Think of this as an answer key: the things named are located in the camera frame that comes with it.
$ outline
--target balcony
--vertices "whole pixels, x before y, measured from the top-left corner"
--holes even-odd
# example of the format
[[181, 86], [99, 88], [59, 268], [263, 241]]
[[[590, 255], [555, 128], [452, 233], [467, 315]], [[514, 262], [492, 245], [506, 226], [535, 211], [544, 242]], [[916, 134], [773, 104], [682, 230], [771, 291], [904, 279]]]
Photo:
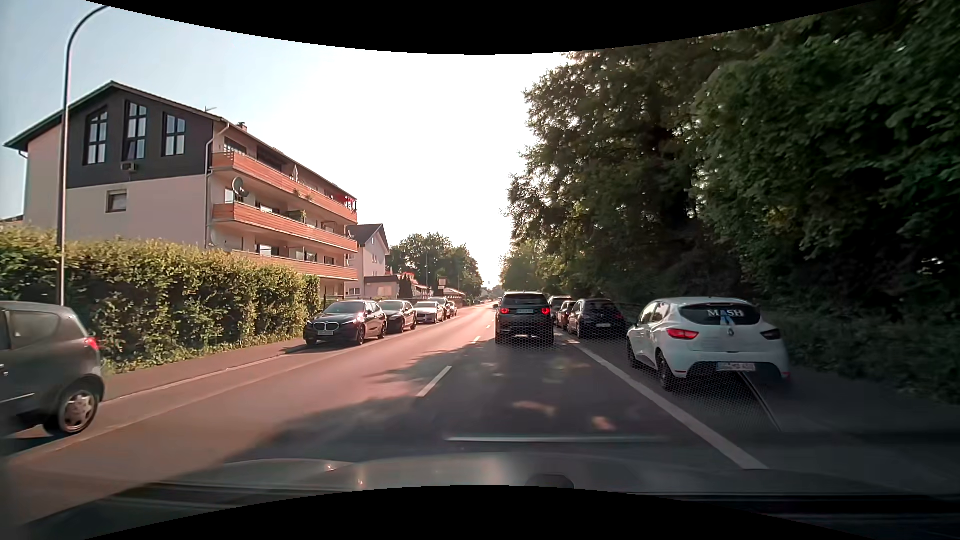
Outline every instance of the balcony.
[[247, 251], [231, 251], [231, 255], [247, 258], [258, 264], [282, 264], [289, 266], [301, 274], [312, 274], [329, 280], [342, 280], [346, 282], [355, 282], [357, 280], [356, 268], [346, 268], [346, 266], [335, 266], [333, 264], [322, 264], [311, 262], [309, 260], [298, 260], [295, 258], [284, 257], [266, 257], [258, 253]]
[[215, 223], [236, 223], [247, 228], [253, 228], [254, 231], [259, 229], [280, 233], [300, 240], [317, 242], [349, 253], [357, 253], [356, 240], [323, 229], [315, 229], [284, 215], [266, 212], [243, 203], [213, 205], [213, 221]]
[[232, 170], [258, 182], [279, 189], [303, 201], [324, 209], [352, 224], [357, 223], [357, 211], [338, 203], [306, 184], [301, 184], [280, 171], [238, 152], [218, 152], [213, 155], [213, 170]]

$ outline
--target parked car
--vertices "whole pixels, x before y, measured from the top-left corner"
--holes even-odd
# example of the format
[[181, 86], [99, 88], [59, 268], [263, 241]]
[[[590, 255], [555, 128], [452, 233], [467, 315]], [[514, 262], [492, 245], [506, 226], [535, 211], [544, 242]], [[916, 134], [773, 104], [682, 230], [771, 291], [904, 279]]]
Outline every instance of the parked car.
[[434, 297], [430, 297], [430, 298], [428, 298], [428, 299], [426, 299], [426, 300], [427, 300], [427, 302], [436, 302], [438, 306], [442, 307], [442, 308], [444, 309], [444, 318], [445, 318], [445, 319], [449, 319], [450, 317], [453, 316], [453, 309], [452, 309], [453, 304], [452, 304], [449, 300], [447, 300], [446, 298], [441, 298], [441, 297], [434, 296]]
[[380, 308], [387, 316], [387, 332], [403, 333], [407, 328], [417, 329], [417, 312], [406, 300], [384, 300]]
[[570, 316], [570, 310], [573, 309], [574, 304], [576, 302], [567, 300], [560, 306], [560, 310], [557, 311], [557, 327], [566, 330], [566, 319]]
[[414, 304], [414, 311], [417, 312], [418, 324], [435, 325], [442, 323], [446, 318], [446, 311], [436, 302], [421, 300]]
[[0, 302], [0, 413], [14, 429], [75, 435], [105, 391], [100, 346], [73, 309]]
[[790, 360], [780, 330], [756, 306], [738, 298], [665, 298], [647, 305], [627, 331], [634, 367], [657, 371], [674, 390], [681, 381], [716, 373], [756, 373], [790, 380]]
[[496, 313], [494, 341], [503, 343], [515, 335], [536, 337], [542, 345], [552, 345], [553, 321], [546, 295], [539, 292], [508, 292]]
[[376, 302], [344, 300], [334, 302], [303, 325], [307, 346], [318, 341], [348, 342], [363, 345], [368, 336], [383, 339], [387, 335], [387, 315]]
[[595, 335], [623, 337], [627, 321], [612, 301], [606, 298], [578, 300], [566, 320], [569, 332], [577, 339], [589, 339]]
[[553, 319], [555, 325], [557, 324], [557, 314], [560, 312], [560, 308], [564, 305], [564, 302], [572, 300], [573, 298], [569, 296], [550, 297], [550, 317]]

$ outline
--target taillight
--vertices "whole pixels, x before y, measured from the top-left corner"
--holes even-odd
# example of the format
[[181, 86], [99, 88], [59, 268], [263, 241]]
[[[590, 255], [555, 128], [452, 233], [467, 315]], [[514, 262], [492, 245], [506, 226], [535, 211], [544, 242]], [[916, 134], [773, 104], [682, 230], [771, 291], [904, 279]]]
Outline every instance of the taillight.
[[680, 330], [676, 328], [668, 328], [666, 329], [666, 333], [670, 337], [675, 337], [677, 339], [693, 339], [694, 337], [700, 335], [698, 331]]

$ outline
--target lamp post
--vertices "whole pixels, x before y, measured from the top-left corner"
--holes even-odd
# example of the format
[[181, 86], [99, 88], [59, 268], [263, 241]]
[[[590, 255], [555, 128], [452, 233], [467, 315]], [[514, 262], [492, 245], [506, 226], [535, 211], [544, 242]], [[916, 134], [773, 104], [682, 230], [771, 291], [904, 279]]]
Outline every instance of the lamp post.
[[63, 69], [63, 113], [60, 119], [60, 193], [57, 196], [58, 219], [57, 248], [60, 250], [60, 264], [57, 266], [57, 300], [61, 306], [66, 306], [66, 168], [67, 142], [70, 134], [70, 68], [73, 61], [73, 40], [77, 33], [93, 15], [105, 10], [109, 6], [101, 6], [88, 13], [77, 23], [70, 39], [66, 42], [66, 66]]

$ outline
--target bush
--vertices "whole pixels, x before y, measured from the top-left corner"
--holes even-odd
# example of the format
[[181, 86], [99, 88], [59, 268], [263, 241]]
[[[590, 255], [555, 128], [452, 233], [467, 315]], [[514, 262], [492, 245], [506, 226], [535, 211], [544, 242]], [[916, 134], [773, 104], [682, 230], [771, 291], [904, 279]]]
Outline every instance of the bush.
[[[68, 242], [66, 303], [114, 372], [299, 334], [320, 280], [282, 265], [158, 240]], [[54, 233], [0, 231], [0, 300], [56, 302]]]
[[955, 325], [788, 312], [765, 312], [764, 318], [782, 330], [797, 365], [960, 405], [960, 328]]

